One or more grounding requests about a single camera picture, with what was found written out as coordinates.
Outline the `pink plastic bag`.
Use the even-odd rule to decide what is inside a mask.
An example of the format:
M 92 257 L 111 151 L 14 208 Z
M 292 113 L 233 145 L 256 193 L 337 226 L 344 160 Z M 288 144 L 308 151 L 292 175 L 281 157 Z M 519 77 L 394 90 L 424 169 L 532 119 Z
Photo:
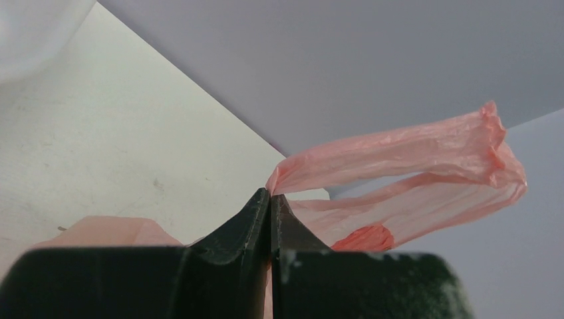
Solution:
M 525 170 L 505 134 L 488 102 L 466 115 L 337 140 L 281 161 L 264 187 L 270 202 L 262 318 L 275 318 L 272 197 L 284 196 L 298 220 L 332 250 L 399 253 L 400 245 L 495 213 L 526 192 Z M 93 216 L 33 250 L 192 245 L 180 244 L 150 219 Z

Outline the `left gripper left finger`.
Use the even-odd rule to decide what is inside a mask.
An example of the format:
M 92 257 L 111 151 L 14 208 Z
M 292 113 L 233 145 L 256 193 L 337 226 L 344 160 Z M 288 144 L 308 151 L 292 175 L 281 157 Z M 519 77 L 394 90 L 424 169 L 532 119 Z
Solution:
M 35 249 L 1 283 L 2 318 L 262 318 L 269 202 L 190 247 Z

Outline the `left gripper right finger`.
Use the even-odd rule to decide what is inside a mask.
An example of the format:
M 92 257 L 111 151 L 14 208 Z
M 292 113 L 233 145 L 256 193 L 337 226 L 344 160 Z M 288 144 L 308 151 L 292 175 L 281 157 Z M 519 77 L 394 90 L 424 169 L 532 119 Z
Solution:
M 275 318 L 473 318 L 451 266 L 428 253 L 335 251 L 271 199 Z

